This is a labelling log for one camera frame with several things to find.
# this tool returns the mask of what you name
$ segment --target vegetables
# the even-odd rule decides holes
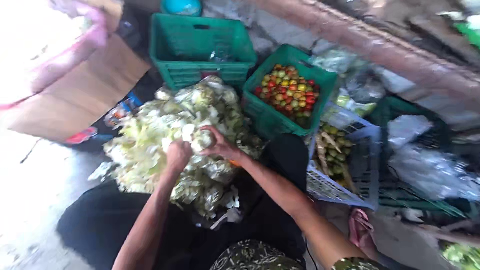
[[[480,270],[480,249],[462,244],[451,244],[443,257],[461,270]]]
[[[216,126],[229,141],[254,157],[259,155],[261,141],[243,128],[235,90],[216,76],[181,89],[175,97],[167,98],[160,91],[156,96],[165,100],[149,101],[135,115],[122,118],[122,136],[104,144],[106,155],[118,164],[111,175],[122,191],[152,193],[166,165],[170,143],[189,141],[194,155],[180,174],[170,200],[177,205],[193,204],[202,216],[213,218],[235,167],[228,160],[198,155],[212,144],[210,132],[199,128]]]
[[[337,128],[323,123],[322,129],[315,136],[316,156],[324,174],[351,192],[356,193],[357,190],[353,185],[348,165],[345,163],[353,143],[345,139],[344,136],[344,131],[339,131]]]
[[[315,81],[300,76],[294,65],[275,64],[270,74],[263,76],[261,86],[261,91],[258,88],[253,91],[257,97],[298,125],[308,127],[312,109],[319,97],[320,88]]]

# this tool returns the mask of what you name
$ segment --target cardboard box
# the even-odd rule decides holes
[[[2,125],[64,141],[113,108],[150,68],[116,34],[39,94],[6,111]]]

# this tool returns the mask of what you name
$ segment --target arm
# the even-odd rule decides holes
[[[342,258],[368,258],[358,247],[345,239],[333,224],[320,216],[310,199],[289,180],[232,146],[215,128],[209,126],[205,129],[215,135],[217,143],[204,151],[204,154],[221,155],[240,164],[265,192],[294,219],[312,244],[315,255],[325,269],[330,269]]]
[[[167,166],[113,264],[113,270],[150,270],[155,262],[163,224],[167,216],[170,193],[192,155],[188,142],[175,141],[167,151]]]

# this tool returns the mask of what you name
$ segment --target green plastic crate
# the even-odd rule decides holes
[[[243,86],[243,110],[254,121],[256,131],[260,136],[267,139],[272,139],[281,133],[305,136],[318,127],[320,115],[335,86],[337,74],[312,66],[308,64],[308,60],[309,56],[303,51],[283,44],[258,67]],[[294,65],[300,76],[307,80],[313,79],[320,86],[320,96],[313,107],[312,116],[309,118],[310,122],[307,123],[309,128],[300,127],[253,94],[255,87],[260,85],[263,77],[270,73],[275,64]]]
[[[229,61],[209,61],[212,52]],[[257,55],[242,22],[155,13],[151,19],[150,58],[172,90],[218,75],[241,89]]]
[[[450,148],[450,130],[448,125],[438,115],[430,110],[424,109],[415,104],[409,103],[397,97],[385,97],[381,99],[375,110],[370,114],[370,122],[380,126],[382,130],[383,150],[380,155],[380,181],[379,181],[379,204],[391,207],[407,207],[428,211],[442,211],[450,216],[464,217],[465,214],[458,208],[449,205],[444,201],[433,201],[412,187],[411,185],[397,179],[388,169],[388,160],[393,150],[388,143],[388,122],[402,114],[424,115],[433,123],[433,127],[427,134],[437,134],[438,148],[448,151]]]

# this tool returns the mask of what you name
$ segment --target sleeve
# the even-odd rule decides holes
[[[332,270],[388,270],[378,262],[365,258],[351,257],[337,261]]]

